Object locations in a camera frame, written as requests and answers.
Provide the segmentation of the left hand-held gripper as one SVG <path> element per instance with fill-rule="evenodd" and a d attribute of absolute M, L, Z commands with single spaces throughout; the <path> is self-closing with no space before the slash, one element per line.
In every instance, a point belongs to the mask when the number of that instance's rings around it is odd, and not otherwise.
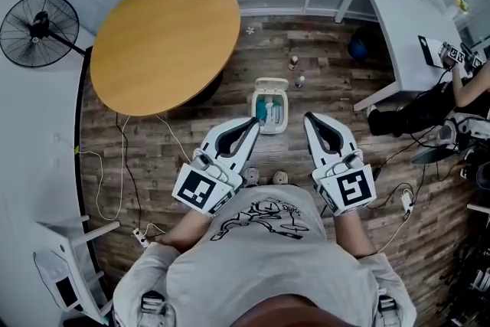
<path fill-rule="evenodd" d="M 217 216 L 243 186 L 241 172 L 259 131 L 258 119 L 250 116 L 212 128 L 191 163 L 183 164 L 172 196 L 205 216 Z"/>

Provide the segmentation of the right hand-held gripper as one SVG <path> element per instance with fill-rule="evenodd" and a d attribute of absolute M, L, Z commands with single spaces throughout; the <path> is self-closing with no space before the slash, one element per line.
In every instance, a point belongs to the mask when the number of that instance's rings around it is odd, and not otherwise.
<path fill-rule="evenodd" d="M 344 123 L 307 112 L 304 129 L 309 153 L 319 167 L 312 173 L 315 189 L 334 216 L 366 207 L 377 198 L 371 166 L 364 163 L 362 151 L 356 149 L 354 136 Z"/>

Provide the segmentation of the small white trash bin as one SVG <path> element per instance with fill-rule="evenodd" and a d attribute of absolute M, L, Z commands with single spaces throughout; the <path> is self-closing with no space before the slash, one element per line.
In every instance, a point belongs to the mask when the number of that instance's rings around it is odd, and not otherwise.
<path fill-rule="evenodd" d="M 255 104 L 259 96 L 271 96 L 273 102 L 280 103 L 283 106 L 284 120 L 279 127 L 268 127 L 266 122 L 259 120 L 260 134 L 276 135 L 284 132 L 289 120 L 289 100 L 286 94 L 289 82 L 283 78 L 260 77 L 255 81 L 255 90 L 251 98 L 251 116 L 255 117 Z"/>

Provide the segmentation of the person's right forearm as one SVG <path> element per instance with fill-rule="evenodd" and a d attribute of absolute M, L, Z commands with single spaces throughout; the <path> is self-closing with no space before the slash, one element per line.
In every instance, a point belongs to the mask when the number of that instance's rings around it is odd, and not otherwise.
<path fill-rule="evenodd" d="M 334 217 L 336 243 L 356 259 L 376 254 L 357 211 Z"/>

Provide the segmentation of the teal cloth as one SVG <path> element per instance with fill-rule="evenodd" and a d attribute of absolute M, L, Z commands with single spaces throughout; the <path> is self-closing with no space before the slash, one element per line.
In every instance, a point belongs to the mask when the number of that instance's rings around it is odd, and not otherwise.
<path fill-rule="evenodd" d="M 271 96 L 259 96 L 255 104 L 255 117 L 258 120 L 266 122 L 268 110 L 273 107 L 273 98 Z"/>

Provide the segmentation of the blue ball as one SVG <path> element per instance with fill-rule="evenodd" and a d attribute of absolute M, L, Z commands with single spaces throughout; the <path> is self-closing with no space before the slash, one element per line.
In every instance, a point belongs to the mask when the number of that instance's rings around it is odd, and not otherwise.
<path fill-rule="evenodd" d="M 373 46 L 371 31 L 366 28 L 358 28 L 348 43 L 348 53 L 352 59 L 363 62 L 370 57 Z"/>

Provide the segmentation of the grey white chair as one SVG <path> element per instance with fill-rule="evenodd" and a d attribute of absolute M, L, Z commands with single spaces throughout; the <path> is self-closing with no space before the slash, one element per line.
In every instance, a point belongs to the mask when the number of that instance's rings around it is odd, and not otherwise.
<path fill-rule="evenodd" d="M 490 119 L 466 113 L 450 113 L 435 139 L 421 142 L 411 162 L 428 165 L 478 148 L 490 149 Z"/>

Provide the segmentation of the round wooden table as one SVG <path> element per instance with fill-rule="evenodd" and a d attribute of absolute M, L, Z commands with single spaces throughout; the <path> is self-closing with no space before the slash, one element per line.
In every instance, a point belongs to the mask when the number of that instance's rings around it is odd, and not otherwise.
<path fill-rule="evenodd" d="M 172 110 L 218 77 L 239 33 L 237 0 L 121 0 L 96 34 L 93 88 L 124 115 Z"/>

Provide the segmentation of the flat rectangular board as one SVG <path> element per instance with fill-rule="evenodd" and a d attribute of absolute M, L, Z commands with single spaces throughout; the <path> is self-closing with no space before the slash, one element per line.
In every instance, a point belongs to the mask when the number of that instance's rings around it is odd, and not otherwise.
<path fill-rule="evenodd" d="M 418 36 L 418 40 L 426 65 L 443 68 L 443 62 L 440 57 L 444 49 L 443 42 L 421 35 Z"/>

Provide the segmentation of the white rectangular table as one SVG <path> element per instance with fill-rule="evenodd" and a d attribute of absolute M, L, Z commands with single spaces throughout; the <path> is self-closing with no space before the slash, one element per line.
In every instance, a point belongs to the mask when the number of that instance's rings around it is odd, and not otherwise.
<path fill-rule="evenodd" d="M 335 14 L 339 23 L 353 0 L 342 0 Z M 459 32 L 444 15 L 443 0 L 370 0 L 390 54 L 395 81 L 354 105 L 363 110 L 399 92 L 421 92 L 438 80 L 449 80 L 443 69 L 426 64 L 418 37 L 446 41 L 458 47 Z"/>

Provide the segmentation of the black harness buckle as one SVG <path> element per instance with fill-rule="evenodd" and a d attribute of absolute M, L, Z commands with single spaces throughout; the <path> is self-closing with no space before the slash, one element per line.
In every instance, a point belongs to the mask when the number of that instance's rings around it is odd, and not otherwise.
<path fill-rule="evenodd" d="M 165 297 L 162 294 L 150 290 L 142 295 L 140 309 L 143 314 L 164 315 L 165 307 Z"/>
<path fill-rule="evenodd" d="M 384 294 L 379 295 L 379 301 L 377 306 L 377 310 L 379 313 L 391 312 L 396 309 L 397 309 L 397 304 L 392 297 Z"/>

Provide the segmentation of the small white side table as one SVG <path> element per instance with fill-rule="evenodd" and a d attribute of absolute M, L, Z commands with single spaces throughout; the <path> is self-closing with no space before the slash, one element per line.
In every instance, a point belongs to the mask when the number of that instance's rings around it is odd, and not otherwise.
<path fill-rule="evenodd" d="M 82 258 L 77 256 L 77 250 L 90 246 L 92 240 L 115 230 L 119 227 L 119 222 L 111 221 L 102 227 L 86 232 L 83 224 L 89 219 L 89 216 L 84 215 L 53 224 L 37 222 L 35 226 L 41 235 L 41 250 L 37 252 L 51 250 L 67 261 L 80 301 L 76 308 L 80 307 L 81 312 L 93 321 L 101 325 L 108 325 L 113 301 L 106 298 L 105 303 L 98 303 L 95 297 L 96 289 L 100 287 L 100 281 L 105 273 L 98 268 L 95 268 L 91 274 L 85 273 Z"/>

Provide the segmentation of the vase with yellow flowers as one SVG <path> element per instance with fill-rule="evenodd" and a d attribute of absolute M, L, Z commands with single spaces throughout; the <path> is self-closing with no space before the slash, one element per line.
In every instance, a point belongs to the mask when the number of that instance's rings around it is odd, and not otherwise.
<path fill-rule="evenodd" d="M 470 12 L 469 3 L 466 0 L 454 0 L 452 4 L 451 19 L 465 18 Z"/>

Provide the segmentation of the black floor fan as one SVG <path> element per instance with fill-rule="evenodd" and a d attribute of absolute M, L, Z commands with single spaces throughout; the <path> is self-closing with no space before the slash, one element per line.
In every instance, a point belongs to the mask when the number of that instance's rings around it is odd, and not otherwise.
<path fill-rule="evenodd" d="M 0 24 L 0 51 L 23 68 L 49 66 L 76 46 L 80 30 L 78 14 L 67 0 L 21 0 Z"/>

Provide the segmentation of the white device with screen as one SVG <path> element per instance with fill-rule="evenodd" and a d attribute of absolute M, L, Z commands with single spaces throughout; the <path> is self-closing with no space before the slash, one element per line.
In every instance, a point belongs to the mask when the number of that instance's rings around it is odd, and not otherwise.
<path fill-rule="evenodd" d="M 33 261 L 42 283 L 60 309 L 69 312 L 79 306 L 74 280 L 65 259 L 51 250 L 44 250 L 34 253 Z"/>

